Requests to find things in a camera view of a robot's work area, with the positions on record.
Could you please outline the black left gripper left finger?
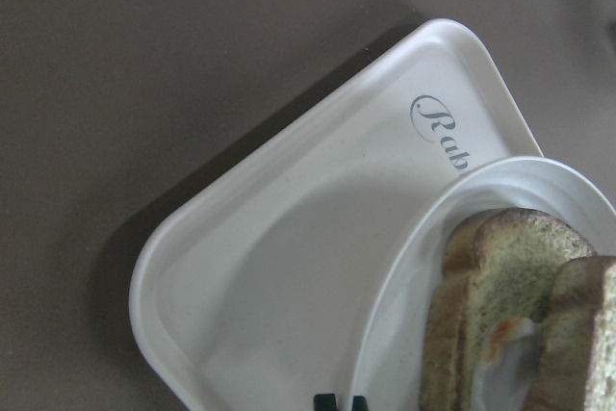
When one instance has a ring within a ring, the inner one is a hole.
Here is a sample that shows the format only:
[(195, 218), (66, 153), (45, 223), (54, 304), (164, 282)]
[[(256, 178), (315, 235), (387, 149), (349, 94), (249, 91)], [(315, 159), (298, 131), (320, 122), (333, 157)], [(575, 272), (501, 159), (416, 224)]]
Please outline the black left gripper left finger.
[(316, 394), (313, 398), (314, 411), (338, 411), (335, 394)]

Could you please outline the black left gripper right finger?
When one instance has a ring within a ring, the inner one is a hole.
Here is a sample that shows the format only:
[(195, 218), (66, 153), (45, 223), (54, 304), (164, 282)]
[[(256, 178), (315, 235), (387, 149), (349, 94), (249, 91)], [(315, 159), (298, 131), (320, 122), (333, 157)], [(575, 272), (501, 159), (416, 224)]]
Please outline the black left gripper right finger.
[(369, 411), (369, 406), (364, 396), (354, 396), (351, 404), (351, 411)]

